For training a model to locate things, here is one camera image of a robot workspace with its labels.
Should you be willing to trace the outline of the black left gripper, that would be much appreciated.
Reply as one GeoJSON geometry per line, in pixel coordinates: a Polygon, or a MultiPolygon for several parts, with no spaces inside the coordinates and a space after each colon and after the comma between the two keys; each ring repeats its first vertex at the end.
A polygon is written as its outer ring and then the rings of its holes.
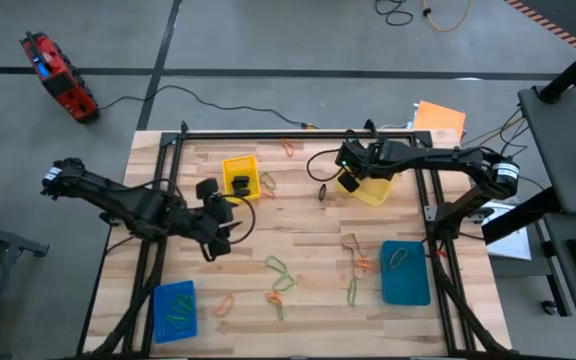
{"type": "Polygon", "coordinates": [[[224,199],[209,200],[202,207],[184,204],[182,214],[182,236],[193,240],[228,240],[242,224],[233,221],[233,204],[224,199]]]}

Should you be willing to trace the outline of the translucent yellow plastic basket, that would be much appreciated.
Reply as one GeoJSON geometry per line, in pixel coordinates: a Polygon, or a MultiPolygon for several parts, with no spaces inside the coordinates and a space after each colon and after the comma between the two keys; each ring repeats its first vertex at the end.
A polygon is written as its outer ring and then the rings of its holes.
{"type": "Polygon", "coordinates": [[[335,178],[334,183],[338,192],[348,194],[349,196],[355,197],[371,206],[382,205],[391,194],[393,185],[396,182],[394,178],[391,180],[374,179],[370,177],[361,180],[356,179],[360,183],[360,187],[355,192],[348,193],[337,184],[337,177],[335,178]]]}

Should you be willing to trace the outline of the yellow perforated plastic basket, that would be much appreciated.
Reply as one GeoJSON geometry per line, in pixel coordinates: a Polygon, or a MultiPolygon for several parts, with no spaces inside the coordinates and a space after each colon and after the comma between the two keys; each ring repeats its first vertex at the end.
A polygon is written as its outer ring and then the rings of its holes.
{"type": "Polygon", "coordinates": [[[241,197],[234,194],[235,188],[231,184],[233,178],[238,175],[245,175],[250,178],[247,188],[250,189],[251,194],[243,198],[250,201],[258,200],[261,198],[261,184],[259,179],[257,159],[253,155],[223,160],[222,173],[224,194],[227,195],[227,200],[229,202],[241,202],[241,197]]]}

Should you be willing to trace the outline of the orange paper sheet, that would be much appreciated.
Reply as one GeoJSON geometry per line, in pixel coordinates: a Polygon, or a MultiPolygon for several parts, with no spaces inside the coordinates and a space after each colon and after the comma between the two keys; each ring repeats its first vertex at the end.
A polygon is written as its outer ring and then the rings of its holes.
{"type": "Polygon", "coordinates": [[[464,136],[466,114],[427,101],[420,101],[413,120],[414,129],[455,130],[461,140],[464,136]]]}

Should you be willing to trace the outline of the blue perforated plastic basket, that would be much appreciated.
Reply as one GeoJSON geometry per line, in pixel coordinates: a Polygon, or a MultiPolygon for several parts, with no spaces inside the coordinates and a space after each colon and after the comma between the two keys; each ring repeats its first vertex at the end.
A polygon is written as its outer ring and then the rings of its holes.
{"type": "Polygon", "coordinates": [[[191,338],[198,332],[198,314],[195,297],[195,288],[192,281],[183,281],[160,285],[154,290],[154,342],[163,344],[177,340],[191,338]],[[189,331],[176,331],[169,325],[165,316],[171,310],[171,304],[177,294],[187,294],[193,297],[195,310],[192,312],[196,317],[196,325],[189,331]]]}

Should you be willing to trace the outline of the teal plastic basket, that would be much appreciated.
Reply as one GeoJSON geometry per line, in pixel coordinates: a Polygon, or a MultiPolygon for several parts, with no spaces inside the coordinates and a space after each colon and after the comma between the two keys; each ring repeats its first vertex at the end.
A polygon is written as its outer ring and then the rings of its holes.
{"type": "Polygon", "coordinates": [[[421,242],[385,241],[380,249],[379,262],[384,303],[402,306],[430,304],[426,253],[421,242]],[[408,255],[398,268],[390,269],[388,261],[399,248],[405,248],[408,255]]]}

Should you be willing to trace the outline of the black cart crossbar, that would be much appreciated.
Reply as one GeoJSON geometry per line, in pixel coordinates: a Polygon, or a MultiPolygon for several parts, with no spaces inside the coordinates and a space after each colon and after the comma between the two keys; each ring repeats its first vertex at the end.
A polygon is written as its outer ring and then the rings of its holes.
{"type": "Polygon", "coordinates": [[[553,187],[549,187],[482,226],[485,243],[490,245],[511,233],[540,220],[545,214],[561,210],[553,187]]]}

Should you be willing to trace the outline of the white paper sheet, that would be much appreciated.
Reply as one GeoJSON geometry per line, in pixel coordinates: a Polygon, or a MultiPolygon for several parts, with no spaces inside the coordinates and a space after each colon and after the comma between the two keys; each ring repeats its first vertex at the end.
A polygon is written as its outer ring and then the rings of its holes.
{"type": "MultiPolygon", "coordinates": [[[[514,208],[515,205],[501,202],[490,201],[486,203],[481,207],[481,210],[491,210],[492,213],[484,216],[481,225],[486,225],[488,222],[500,217],[501,215],[505,215],[514,208]]],[[[510,235],[489,244],[487,246],[487,252],[492,256],[530,261],[532,255],[526,228],[516,230],[510,235]]]]}

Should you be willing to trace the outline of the grey cart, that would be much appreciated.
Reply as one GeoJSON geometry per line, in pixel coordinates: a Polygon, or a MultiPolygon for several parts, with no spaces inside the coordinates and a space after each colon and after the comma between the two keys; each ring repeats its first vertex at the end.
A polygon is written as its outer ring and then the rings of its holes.
{"type": "Polygon", "coordinates": [[[564,92],[554,104],[543,102],[533,88],[518,92],[523,114],[550,181],[559,209],[545,213],[549,242],[557,257],[576,310],[576,89],[564,92]]]}

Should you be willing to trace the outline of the black pole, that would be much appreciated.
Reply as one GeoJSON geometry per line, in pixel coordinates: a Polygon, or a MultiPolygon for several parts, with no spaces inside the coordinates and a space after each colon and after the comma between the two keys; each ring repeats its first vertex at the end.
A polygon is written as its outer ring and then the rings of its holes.
{"type": "Polygon", "coordinates": [[[576,82],[576,61],[560,73],[546,87],[537,92],[538,98],[545,103],[556,103],[561,94],[576,82]]]}

